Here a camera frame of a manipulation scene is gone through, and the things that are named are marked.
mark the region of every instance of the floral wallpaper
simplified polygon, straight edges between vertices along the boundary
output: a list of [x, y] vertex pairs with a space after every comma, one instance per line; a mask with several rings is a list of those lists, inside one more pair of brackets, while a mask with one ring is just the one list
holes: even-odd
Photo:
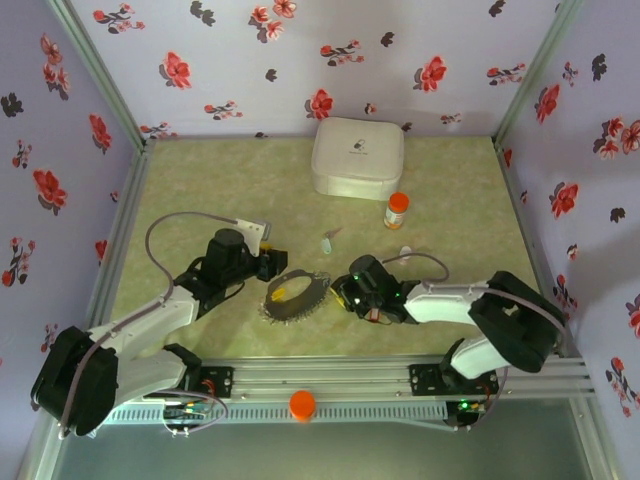
[[70, 3], [142, 136], [265, 138], [327, 116], [492, 135], [558, 0]]
[[546, 293], [569, 319], [629, 479], [640, 470], [638, 15], [634, 0], [585, 2], [502, 142]]
[[11, 479], [42, 362], [59, 331], [86, 324], [134, 149], [45, 3], [3, 5], [0, 43], [11, 66], [0, 74], [0, 478]]

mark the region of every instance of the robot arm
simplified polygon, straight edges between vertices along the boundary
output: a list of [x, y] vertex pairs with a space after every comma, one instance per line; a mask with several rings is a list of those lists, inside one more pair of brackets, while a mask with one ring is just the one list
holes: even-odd
[[477, 326], [480, 334], [456, 342], [440, 365], [442, 380], [452, 387], [509, 365], [539, 372], [558, 343], [558, 326], [564, 327], [560, 310], [508, 272], [471, 286], [398, 282], [378, 260], [365, 255], [331, 288], [348, 311], [363, 319], [378, 309], [393, 323]]
[[[31, 390], [33, 403], [60, 420], [79, 362], [105, 334], [111, 336], [87, 361], [73, 398], [67, 426], [77, 435], [94, 430], [113, 408], [129, 400], [164, 389], [192, 390], [201, 361], [186, 348], [172, 344], [150, 357], [137, 356], [235, 296], [245, 280], [266, 282], [286, 268], [287, 252], [260, 248], [268, 226], [238, 220], [236, 227], [240, 231], [218, 230], [206, 255], [173, 280], [166, 300], [150, 302], [126, 318], [136, 317], [135, 321], [125, 325], [126, 319], [120, 319], [88, 332], [76, 327], [61, 332]], [[234, 285], [240, 287], [228, 295]]]

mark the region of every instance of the orange cap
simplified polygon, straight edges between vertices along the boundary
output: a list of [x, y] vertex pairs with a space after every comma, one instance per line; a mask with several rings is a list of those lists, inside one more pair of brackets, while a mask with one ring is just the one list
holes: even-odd
[[299, 422], [308, 422], [316, 411], [316, 400], [311, 392], [298, 390], [291, 395], [289, 400], [289, 410], [293, 418]]
[[396, 192], [389, 197], [389, 207], [394, 212], [404, 212], [409, 208], [409, 197], [402, 192]]

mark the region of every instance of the pill bottle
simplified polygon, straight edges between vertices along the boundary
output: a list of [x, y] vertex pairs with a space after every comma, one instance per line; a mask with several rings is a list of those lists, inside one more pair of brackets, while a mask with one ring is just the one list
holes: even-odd
[[396, 192], [389, 197], [387, 212], [384, 215], [384, 224], [387, 228], [397, 230], [404, 222], [404, 216], [409, 208], [409, 197], [402, 192]]

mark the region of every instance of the white box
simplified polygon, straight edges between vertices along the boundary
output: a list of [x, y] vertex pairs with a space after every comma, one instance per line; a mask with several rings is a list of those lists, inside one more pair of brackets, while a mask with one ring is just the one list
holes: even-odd
[[325, 195], [387, 201], [398, 190], [403, 163], [397, 125], [329, 117], [313, 145], [313, 187]]

